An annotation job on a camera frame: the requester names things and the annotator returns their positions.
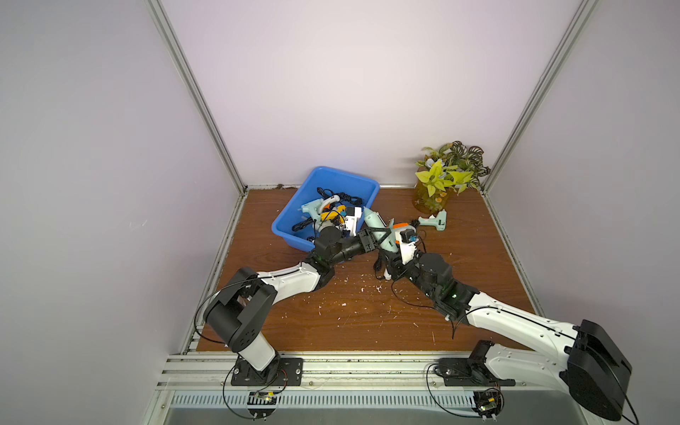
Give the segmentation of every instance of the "mint green glue gun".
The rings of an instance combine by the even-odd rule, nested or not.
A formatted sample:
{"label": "mint green glue gun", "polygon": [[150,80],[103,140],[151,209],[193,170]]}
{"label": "mint green glue gun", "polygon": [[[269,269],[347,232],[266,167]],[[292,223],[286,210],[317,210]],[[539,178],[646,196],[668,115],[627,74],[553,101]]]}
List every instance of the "mint green glue gun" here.
{"label": "mint green glue gun", "polygon": [[421,226],[434,226],[441,232],[446,228],[446,211],[440,211],[439,214],[437,214],[437,217],[418,217],[418,222]]}

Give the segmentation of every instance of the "black mounting plate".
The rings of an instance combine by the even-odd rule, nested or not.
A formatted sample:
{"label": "black mounting plate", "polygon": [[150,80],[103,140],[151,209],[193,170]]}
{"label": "black mounting plate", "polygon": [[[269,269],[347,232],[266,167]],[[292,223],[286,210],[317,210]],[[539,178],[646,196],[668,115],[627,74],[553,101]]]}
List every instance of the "black mounting plate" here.
{"label": "black mounting plate", "polygon": [[[288,387],[300,386],[302,383],[303,363],[304,360],[299,357],[281,358],[279,361],[279,370],[285,371],[286,373],[278,373],[276,378],[274,378],[269,385],[273,387],[283,386],[284,384]],[[232,387],[265,386],[267,384],[267,382],[261,382],[261,379],[255,374],[250,363],[242,358],[236,361],[234,373],[231,374]]]}
{"label": "black mounting plate", "polygon": [[483,369],[471,368],[467,358],[440,358],[438,361],[434,372],[444,379],[447,387],[490,387],[496,383],[503,387],[515,386],[514,379],[498,379]]}

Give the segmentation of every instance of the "black power cord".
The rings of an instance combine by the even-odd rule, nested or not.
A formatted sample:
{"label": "black power cord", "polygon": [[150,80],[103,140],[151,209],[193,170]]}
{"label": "black power cord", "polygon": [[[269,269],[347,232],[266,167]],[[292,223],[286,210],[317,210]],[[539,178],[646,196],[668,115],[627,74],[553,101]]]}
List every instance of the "black power cord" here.
{"label": "black power cord", "polygon": [[344,192],[335,193],[331,189],[323,189],[323,188],[316,188],[316,191],[319,192],[319,194],[324,199],[328,199],[328,198],[331,198],[331,197],[337,195],[340,198],[340,201],[349,202],[352,205],[354,205],[355,207],[358,207],[359,205],[361,205],[363,203],[363,200],[360,197],[351,197],[350,195],[348,195]]}
{"label": "black power cord", "polygon": [[[425,237],[420,236],[420,232],[423,232],[425,234]],[[425,248],[425,238],[427,237],[427,232],[424,230],[419,230],[418,231],[418,241],[420,242],[421,245],[423,245],[423,252],[427,254],[427,248]]]}
{"label": "black power cord", "polygon": [[484,394],[488,393],[489,391],[495,391],[498,393],[498,396],[495,397],[498,399],[498,402],[496,403],[496,408],[494,409],[494,411],[490,411],[488,413],[495,413],[496,416],[498,416],[503,411],[503,407],[505,407],[505,396],[503,396],[503,393],[500,391],[500,386],[498,386],[498,388],[496,387],[487,388],[486,390],[484,390]]}
{"label": "black power cord", "polygon": [[291,271],[291,272],[285,273],[285,274],[283,274],[283,275],[276,275],[276,276],[262,276],[262,277],[254,277],[254,278],[252,278],[252,279],[245,279],[245,280],[241,280],[240,282],[234,282],[234,283],[232,283],[232,284],[229,284],[229,285],[227,285],[227,286],[225,286],[225,287],[223,287],[223,288],[220,288],[220,289],[216,290],[216,291],[213,292],[212,294],[210,294],[210,295],[208,295],[207,297],[205,297],[205,299],[204,299],[203,301],[201,301],[201,304],[199,304],[199,308],[196,309],[196,313],[194,313],[194,321],[193,321],[193,324],[194,324],[194,332],[195,332],[196,334],[198,334],[198,336],[200,336],[200,337],[203,338],[203,339],[206,339],[206,340],[211,341],[211,342],[214,342],[214,343],[225,344],[225,345],[226,345],[226,342],[224,342],[224,341],[216,341],[215,339],[208,338],[208,337],[206,337],[205,335],[203,335],[202,333],[199,332],[199,326],[196,324],[196,319],[199,318],[199,313],[201,312],[201,309],[203,308],[203,306],[205,305],[205,303],[206,303],[210,298],[212,298],[212,297],[215,296],[217,293],[219,293],[221,290],[227,289],[227,288],[229,288],[230,286],[240,285],[240,284],[244,284],[244,283],[248,283],[248,282],[255,282],[257,279],[271,279],[272,277],[279,277],[279,276],[290,275],[291,273],[295,273],[295,271]]}
{"label": "black power cord", "polygon": [[[236,416],[238,416],[238,417],[241,418],[241,419],[247,419],[247,420],[266,419],[267,417],[264,416],[264,415],[263,415],[263,416],[260,416],[259,418],[258,418],[258,417],[255,417],[255,416],[248,417],[248,416],[240,415],[240,414],[236,413],[236,412],[231,408],[231,406],[229,406],[229,403],[226,402],[226,395],[225,395],[225,393],[224,393],[224,387],[226,387],[226,383],[229,381],[229,375],[231,375],[231,373],[234,371],[234,369],[236,369],[236,364],[238,363],[239,359],[242,359],[242,357],[241,357],[240,355],[237,357],[236,362],[234,362],[234,365],[231,367],[231,369],[229,369],[229,372],[226,373],[226,377],[224,377],[224,384],[222,384],[222,400],[224,401],[224,405],[226,406],[227,409],[229,409],[229,411],[230,411],[231,413],[234,413]],[[286,389],[286,386],[288,385],[288,374],[286,373],[286,371],[283,371],[283,370],[282,370],[282,372],[283,372],[284,375],[286,376],[286,381],[284,382],[284,387],[283,387],[281,390],[279,390],[278,392],[274,392],[274,394],[281,394],[281,393]],[[278,375],[279,375],[279,374],[277,373],[276,376],[274,376],[274,379],[272,379],[271,382],[274,382],[274,380],[276,380],[276,378],[278,377]],[[255,391],[255,393],[258,393],[258,392],[260,392],[260,391],[263,391],[263,390],[266,390],[267,388],[269,388],[269,387],[271,386],[271,382],[269,383],[269,385],[267,385],[266,387],[264,387],[262,390]]]}
{"label": "black power cord", "polygon": [[[544,325],[544,324],[542,324],[542,323],[540,323],[540,322],[537,322],[536,320],[531,320],[530,318],[525,318],[525,317],[522,316],[521,314],[513,313],[512,311],[503,310],[503,309],[500,309],[500,308],[498,308],[498,307],[494,307],[493,305],[485,305],[485,306],[483,306],[483,307],[477,307],[476,309],[472,309],[472,310],[466,312],[466,313],[463,315],[463,317],[467,317],[470,313],[472,313],[472,312],[474,312],[474,311],[477,311],[477,310],[483,310],[483,309],[494,309],[494,310],[502,311],[503,313],[508,313],[508,314],[513,315],[513,316],[517,316],[517,317],[519,317],[519,318],[521,318],[521,319],[526,320],[527,322],[532,322],[533,324],[537,324],[537,325],[539,325],[539,326],[542,326],[543,328],[546,328],[547,330],[551,330],[552,332],[555,332],[555,330],[554,330],[553,328],[551,328],[550,326],[548,326],[548,325]],[[462,321],[462,318],[458,319],[458,321],[456,322],[456,325],[454,326],[454,329],[453,329],[453,334],[452,334],[452,336],[451,336],[452,339],[453,339],[454,335],[456,334],[456,329],[458,329],[458,326],[460,325],[461,321]],[[576,341],[576,338],[574,338],[574,337],[572,337],[572,336],[570,336],[570,335],[567,335],[567,334],[561,333],[561,332],[559,332],[559,334],[562,335],[563,337],[567,337],[567,338],[570,338],[570,339],[573,339],[574,341]]]}
{"label": "black power cord", "polygon": [[422,307],[422,308],[424,308],[424,309],[433,309],[433,310],[435,309],[434,307],[432,307],[432,306],[430,306],[430,305],[411,304],[410,302],[406,301],[405,299],[402,299],[399,295],[396,294],[396,291],[394,290],[394,284],[395,284],[395,283],[396,283],[396,280],[392,280],[392,285],[390,285],[390,288],[392,289],[392,294],[394,294],[394,296],[396,297],[396,299],[398,299],[398,300],[401,301],[402,303],[408,304],[408,305],[412,305],[412,306],[414,306],[414,307]]}
{"label": "black power cord", "polygon": [[430,369],[432,368],[432,366],[446,367],[446,366],[442,366],[442,365],[437,364],[437,363],[432,363],[432,364],[427,366],[427,369],[425,369],[425,385],[427,385],[427,391],[430,393],[430,398],[432,399],[432,401],[434,401],[435,404],[437,406],[439,406],[440,409],[444,410],[446,413],[448,413],[450,415],[458,416],[459,418],[479,419],[478,415],[474,415],[474,416],[461,415],[459,413],[454,413],[454,412],[450,411],[449,409],[446,409],[441,404],[439,404],[439,401],[437,401],[434,394],[432,394],[432,390],[430,389]]}
{"label": "black power cord", "polygon": [[215,339],[208,338],[208,337],[204,336],[202,333],[200,333],[200,332],[199,332],[199,325],[196,324],[196,319],[199,318],[199,313],[201,312],[201,309],[203,308],[203,306],[205,305],[205,303],[206,303],[210,298],[212,298],[214,295],[216,295],[217,293],[219,293],[221,290],[227,289],[227,288],[230,287],[230,286],[240,285],[240,284],[243,284],[243,283],[246,283],[246,282],[255,282],[256,279],[246,279],[246,280],[241,280],[240,282],[234,282],[233,284],[230,284],[230,285],[227,285],[227,286],[225,286],[225,287],[223,287],[223,288],[220,288],[220,289],[216,290],[215,292],[213,292],[212,294],[210,294],[210,295],[208,295],[207,297],[205,297],[205,299],[204,299],[203,301],[201,301],[201,304],[199,304],[199,308],[196,309],[196,313],[194,313],[194,321],[192,322],[192,323],[194,324],[194,332],[197,333],[201,338],[206,339],[206,340],[208,340],[208,341],[215,342],[215,343],[218,343],[218,344],[226,344],[226,342],[224,342],[224,341],[216,341]]}
{"label": "black power cord", "polygon": [[621,381],[619,381],[619,378],[618,378],[618,377],[616,376],[616,374],[614,373],[614,370],[611,368],[611,366],[610,366],[609,363],[605,360],[605,358],[602,357],[602,354],[598,353],[597,351],[593,350],[593,349],[590,348],[590,347],[588,347],[588,350],[589,350],[591,353],[596,354],[596,355],[600,358],[600,360],[602,360],[602,362],[603,362],[604,364],[606,364],[607,367],[609,368],[609,372],[612,374],[612,376],[614,376],[614,379],[616,380],[616,384],[619,386],[619,389],[621,390],[621,392],[624,393],[624,397],[626,398],[626,403],[628,403],[628,407],[630,407],[630,411],[632,412],[633,417],[635,418],[635,422],[633,422],[632,420],[628,419],[628,418],[626,417],[626,415],[624,415],[623,413],[621,413],[621,417],[624,418],[625,420],[629,421],[629,422],[630,422],[631,424],[633,424],[633,425],[640,425],[640,420],[637,418],[637,413],[635,413],[635,409],[633,409],[633,405],[630,404],[630,400],[628,400],[628,395],[627,395],[626,392],[624,391],[624,387],[621,385]]}
{"label": "black power cord", "polygon": [[298,224],[293,224],[293,226],[290,228],[290,230],[294,232],[299,232],[305,227],[309,226],[314,222],[314,219],[312,217],[307,217],[304,221],[299,222]]}

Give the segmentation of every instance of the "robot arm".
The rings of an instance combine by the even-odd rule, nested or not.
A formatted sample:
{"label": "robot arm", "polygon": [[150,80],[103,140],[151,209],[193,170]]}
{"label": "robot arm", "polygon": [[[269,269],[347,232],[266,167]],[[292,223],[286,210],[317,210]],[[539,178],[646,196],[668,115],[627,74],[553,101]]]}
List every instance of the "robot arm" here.
{"label": "robot arm", "polygon": [[[336,264],[379,250],[376,264],[385,264],[385,277],[411,281],[446,320],[492,330],[534,350],[480,341],[469,359],[456,359],[464,362],[467,377],[479,377],[477,381],[485,385],[517,379],[555,388],[603,418],[621,418],[632,368],[599,325],[584,320],[574,326],[504,304],[456,280],[441,255],[417,251],[412,227],[393,222],[386,226],[367,208],[364,219],[369,227],[349,238],[335,227],[323,228],[314,249],[293,267],[259,273],[247,267],[238,270],[206,308],[205,321],[248,362],[257,384],[271,383],[279,370],[280,356],[260,331],[271,306],[323,288]],[[447,367],[445,360],[451,359],[442,359],[435,373],[445,382],[463,385],[464,378],[456,377],[461,366]]]}
{"label": "robot arm", "polygon": [[250,364],[260,383],[271,382],[280,356],[260,331],[271,306],[323,288],[337,263],[375,250],[389,234],[385,228],[365,228],[343,238],[339,229],[324,228],[314,241],[315,248],[298,265],[259,273],[247,267],[238,270],[208,304],[203,317],[230,350]]}

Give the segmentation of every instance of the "blue plastic tray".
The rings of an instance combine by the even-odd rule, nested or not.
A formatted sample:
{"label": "blue plastic tray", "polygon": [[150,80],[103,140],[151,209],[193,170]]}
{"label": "blue plastic tray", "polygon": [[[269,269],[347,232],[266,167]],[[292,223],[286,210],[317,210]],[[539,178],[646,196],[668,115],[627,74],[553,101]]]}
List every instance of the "blue plastic tray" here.
{"label": "blue plastic tray", "polygon": [[[316,167],[312,170],[271,225],[271,231],[275,235],[284,238],[286,243],[293,248],[306,252],[314,248],[314,244],[307,240],[309,236],[314,236],[314,227],[310,224],[299,232],[293,232],[291,228],[293,224],[309,217],[300,211],[300,207],[321,197],[316,188],[331,189],[335,193],[344,192],[353,197],[360,197],[363,201],[361,207],[370,208],[378,190],[380,190],[380,185],[375,180],[333,168]],[[357,229],[360,229],[363,223],[364,218],[362,216],[357,224]]]}

